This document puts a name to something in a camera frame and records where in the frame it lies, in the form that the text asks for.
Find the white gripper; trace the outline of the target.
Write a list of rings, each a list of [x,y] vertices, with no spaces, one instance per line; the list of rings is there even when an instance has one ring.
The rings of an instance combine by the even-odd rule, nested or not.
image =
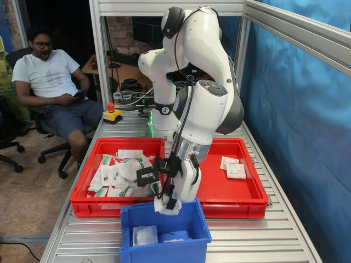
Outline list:
[[[180,169],[174,177],[174,191],[170,196],[166,209],[173,210],[177,200],[192,202],[201,182],[201,170],[195,168],[189,160],[181,161]]]

